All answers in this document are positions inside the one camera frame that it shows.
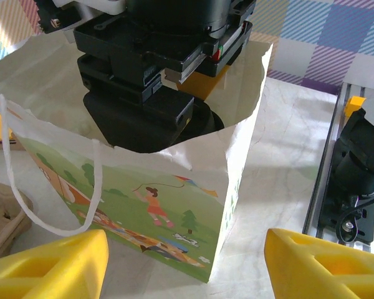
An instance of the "white paper bag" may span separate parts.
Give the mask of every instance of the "white paper bag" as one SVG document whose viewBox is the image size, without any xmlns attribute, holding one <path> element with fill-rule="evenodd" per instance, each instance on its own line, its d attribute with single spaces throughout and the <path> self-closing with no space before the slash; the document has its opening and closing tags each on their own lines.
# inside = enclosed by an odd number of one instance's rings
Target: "white paper bag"
<svg viewBox="0 0 374 299">
<path fill-rule="evenodd" d="M 30 38 L 0 61 L 2 118 L 84 225 L 56 229 L 22 207 L 56 234 L 76 234 L 93 223 L 207 282 L 237 203 L 270 54 L 271 45 L 249 42 L 207 99 L 225 129 L 139 154 L 109 147 L 84 108 L 87 89 L 77 67 L 82 53 L 75 44 L 62 32 Z M 6 142 L 4 152 L 20 199 Z"/>
</svg>

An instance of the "white table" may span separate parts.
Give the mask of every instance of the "white table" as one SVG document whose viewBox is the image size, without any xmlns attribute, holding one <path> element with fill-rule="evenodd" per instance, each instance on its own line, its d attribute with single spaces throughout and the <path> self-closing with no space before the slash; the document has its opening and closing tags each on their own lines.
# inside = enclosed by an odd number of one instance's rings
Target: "white table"
<svg viewBox="0 0 374 299">
<path fill-rule="evenodd" d="M 273 298 L 263 254 L 266 231 L 302 231 L 335 101 L 336 96 L 268 78 L 233 228 L 210 283 L 110 240 L 102 298 Z M 40 218 L 64 229 L 79 226 L 27 153 L 12 152 L 12 161 L 17 185 Z M 1 152 L 0 182 L 8 184 Z M 55 239 L 34 225 L 12 251 Z"/>
</svg>

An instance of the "plaid wall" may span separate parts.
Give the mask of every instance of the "plaid wall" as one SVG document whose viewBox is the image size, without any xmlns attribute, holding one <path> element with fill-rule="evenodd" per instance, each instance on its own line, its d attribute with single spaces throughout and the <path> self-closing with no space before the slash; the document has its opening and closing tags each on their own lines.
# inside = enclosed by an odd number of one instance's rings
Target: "plaid wall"
<svg viewBox="0 0 374 299">
<path fill-rule="evenodd" d="M 0 0 L 0 59 L 38 33 L 33 0 Z M 251 39 L 273 42 L 269 76 L 335 93 L 374 88 L 374 0 L 257 0 Z"/>
</svg>

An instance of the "bag handle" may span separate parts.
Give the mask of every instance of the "bag handle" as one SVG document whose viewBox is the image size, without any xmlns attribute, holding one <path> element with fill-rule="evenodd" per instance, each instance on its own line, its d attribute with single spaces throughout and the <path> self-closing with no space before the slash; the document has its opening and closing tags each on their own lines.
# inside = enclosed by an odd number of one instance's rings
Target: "bag handle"
<svg viewBox="0 0 374 299">
<path fill-rule="evenodd" d="M 11 152 L 10 152 L 10 141 L 8 135 L 8 124 L 7 124 L 7 101 L 4 98 L 4 95 L 0 95 L 0 111 L 1 111 L 1 134 L 2 134 L 2 148 L 4 151 L 4 159 L 6 161 L 7 175 L 10 182 L 11 189 L 17 199 L 22 210 L 25 214 L 37 225 L 43 227 L 44 229 L 52 232 L 53 234 L 59 235 L 61 237 L 70 237 L 71 235 L 76 235 L 81 232 L 85 232 L 92 224 L 94 219 L 95 211 L 97 210 L 98 204 L 101 200 L 102 192 L 102 162 L 100 158 L 100 142 L 98 140 L 93 141 L 93 160 L 94 160 L 94 192 L 90 202 L 89 211 L 86 216 L 85 223 L 75 230 L 62 230 L 54 226 L 46 224 L 43 222 L 37 215 L 35 215 L 25 204 L 22 199 L 21 194 L 18 191 L 18 188 L 15 185 L 14 180 L 14 171 L 12 170 L 11 165 Z"/>
</svg>

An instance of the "green tree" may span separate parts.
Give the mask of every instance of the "green tree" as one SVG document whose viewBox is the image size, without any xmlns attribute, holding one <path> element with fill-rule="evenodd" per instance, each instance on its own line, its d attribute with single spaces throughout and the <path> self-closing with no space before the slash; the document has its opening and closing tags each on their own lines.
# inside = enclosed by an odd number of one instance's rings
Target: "green tree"
<svg viewBox="0 0 374 299">
<path fill-rule="evenodd" d="M 94 167 L 91 164 L 84 164 L 82 166 L 83 171 L 85 172 L 85 178 L 90 185 L 94 187 Z"/>
<path fill-rule="evenodd" d="M 74 185 L 77 183 L 77 180 L 74 178 L 74 176 L 72 175 L 72 173 L 70 173 L 68 170 L 64 170 L 64 173 L 67 176 L 67 179 L 68 179 L 68 181 L 70 183 L 72 183 Z"/>
<path fill-rule="evenodd" d="M 54 168 L 51 166 L 51 164 L 50 164 L 49 162 L 47 162 L 46 158 L 43 157 L 43 155 L 37 153 L 36 156 L 40 159 L 40 161 L 42 161 L 42 163 L 43 163 L 44 165 L 46 165 L 48 168 L 50 168 L 51 170 L 54 171 Z"/>
<path fill-rule="evenodd" d="M 108 193 L 111 193 L 111 194 L 114 194 L 114 195 L 117 195 L 117 196 L 126 197 L 126 195 L 124 195 L 124 193 L 122 193 L 118 189 L 109 189 L 109 190 L 106 190 L 106 191 Z"/>
<path fill-rule="evenodd" d="M 184 217 L 182 218 L 183 220 L 183 223 L 182 223 L 182 227 L 188 229 L 188 233 L 189 234 L 192 234 L 193 231 L 197 231 L 197 221 L 196 221 L 196 218 L 195 218 L 195 215 L 193 213 L 192 210 L 188 210 L 186 212 L 183 213 Z"/>
</svg>

